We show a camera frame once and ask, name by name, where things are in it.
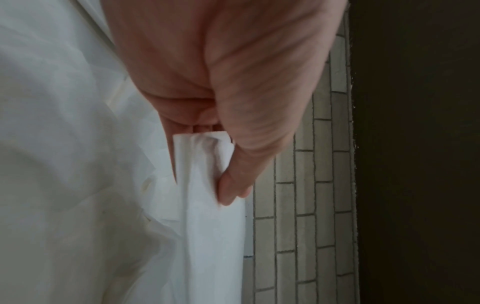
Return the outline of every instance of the tiled floor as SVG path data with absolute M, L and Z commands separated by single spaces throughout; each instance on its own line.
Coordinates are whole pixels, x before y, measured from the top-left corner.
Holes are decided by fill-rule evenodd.
M 348 28 L 347 12 L 292 145 L 248 203 L 243 304 L 360 302 Z

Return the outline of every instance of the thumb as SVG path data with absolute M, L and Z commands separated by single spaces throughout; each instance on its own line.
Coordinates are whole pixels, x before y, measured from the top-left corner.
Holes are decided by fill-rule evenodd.
M 237 196 L 247 197 L 257 177 L 274 157 L 275 152 L 252 153 L 235 145 L 230 164 L 218 181 L 219 203 L 228 206 Z

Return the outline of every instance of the dark wall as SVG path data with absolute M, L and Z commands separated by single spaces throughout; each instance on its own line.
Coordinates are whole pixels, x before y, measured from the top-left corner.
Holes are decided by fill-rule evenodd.
M 480 3 L 350 8 L 360 294 L 480 303 Z

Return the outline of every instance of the hand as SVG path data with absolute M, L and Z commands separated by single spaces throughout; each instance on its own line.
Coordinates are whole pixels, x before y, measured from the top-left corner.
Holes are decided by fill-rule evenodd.
M 225 129 L 236 142 L 218 182 L 224 205 L 247 196 L 292 140 L 345 5 L 346 0 L 102 0 L 117 52 L 157 109 L 170 155 L 174 134 Z

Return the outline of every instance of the dark panel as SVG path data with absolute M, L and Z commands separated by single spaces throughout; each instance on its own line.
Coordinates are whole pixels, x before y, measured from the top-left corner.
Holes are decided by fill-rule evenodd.
M 480 303 L 480 4 L 350 8 L 361 301 Z

